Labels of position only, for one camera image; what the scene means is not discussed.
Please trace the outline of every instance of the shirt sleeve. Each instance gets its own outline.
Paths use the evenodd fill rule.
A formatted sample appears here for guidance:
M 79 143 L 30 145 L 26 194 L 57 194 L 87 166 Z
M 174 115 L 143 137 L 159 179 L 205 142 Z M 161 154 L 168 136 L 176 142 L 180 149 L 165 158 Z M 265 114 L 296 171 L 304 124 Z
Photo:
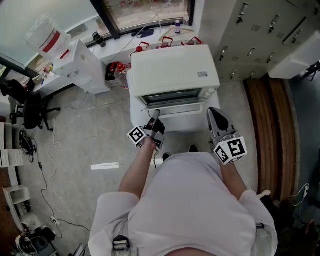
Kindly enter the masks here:
M 264 229 L 270 234 L 271 240 L 269 243 L 270 254 L 275 255 L 278 246 L 278 237 L 275 228 L 275 222 L 271 214 L 264 204 L 257 197 L 253 190 L 246 190 L 240 197 L 239 203 L 246 208 L 249 214 L 254 218 L 256 224 L 264 224 Z
M 90 232 L 89 249 L 92 256 L 109 255 L 112 241 L 122 235 L 128 237 L 128 216 L 138 204 L 139 198 L 127 192 L 113 192 L 101 195 L 97 202 Z

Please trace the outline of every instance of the white t-shirt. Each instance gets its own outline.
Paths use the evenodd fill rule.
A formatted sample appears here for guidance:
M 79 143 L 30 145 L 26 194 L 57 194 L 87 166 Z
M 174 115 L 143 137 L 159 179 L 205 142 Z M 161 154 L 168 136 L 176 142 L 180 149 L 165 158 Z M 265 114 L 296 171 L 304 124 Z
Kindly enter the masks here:
M 209 153 L 176 154 L 160 166 L 141 200 L 126 192 L 99 198 L 89 249 L 92 256 L 109 256 L 113 239 L 123 235 L 139 256 L 165 256 L 182 248 L 252 256 L 261 251 L 256 248 L 259 223 L 271 238 L 268 255 L 274 255 L 275 224 L 256 193 L 247 190 L 238 201 Z

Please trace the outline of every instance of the black shoe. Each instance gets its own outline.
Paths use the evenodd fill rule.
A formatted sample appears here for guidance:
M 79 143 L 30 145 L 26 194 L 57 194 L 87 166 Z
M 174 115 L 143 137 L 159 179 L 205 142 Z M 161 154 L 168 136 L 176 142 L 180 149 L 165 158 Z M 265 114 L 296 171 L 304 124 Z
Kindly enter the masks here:
M 166 161 L 169 157 L 171 157 L 170 153 L 164 153 L 163 156 L 162 156 L 162 160 Z
M 191 145 L 189 147 L 189 153 L 197 153 L 197 152 L 199 152 L 199 150 L 195 145 Z

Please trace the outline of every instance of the white shoe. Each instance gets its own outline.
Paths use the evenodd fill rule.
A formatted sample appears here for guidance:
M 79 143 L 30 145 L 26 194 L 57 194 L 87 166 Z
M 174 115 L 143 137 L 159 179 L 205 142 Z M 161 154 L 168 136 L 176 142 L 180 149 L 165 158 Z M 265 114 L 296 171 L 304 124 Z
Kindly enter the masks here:
M 271 191 L 270 190 L 265 190 L 265 191 L 263 191 L 261 194 L 257 194 L 257 197 L 259 198 L 259 199 L 261 199 L 261 198 L 263 198 L 263 197 L 265 197 L 265 196 L 270 196 L 271 195 Z

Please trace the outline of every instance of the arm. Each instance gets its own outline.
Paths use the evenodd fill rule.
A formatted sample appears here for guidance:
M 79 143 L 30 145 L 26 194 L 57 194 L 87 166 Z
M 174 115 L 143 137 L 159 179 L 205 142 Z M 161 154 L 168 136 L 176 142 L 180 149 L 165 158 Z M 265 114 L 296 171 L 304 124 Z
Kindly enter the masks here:
M 143 140 L 138 155 L 121 181 L 119 192 L 128 192 L 141 198 L 155 148 L 156 144 L 152 138 L 147 137 Z
M 241 195 L 247 190 L 245 183 L 240 177 L 234 163 L 223 165 L 220 163 L 223 183 L 236 199 L 240 199 Z

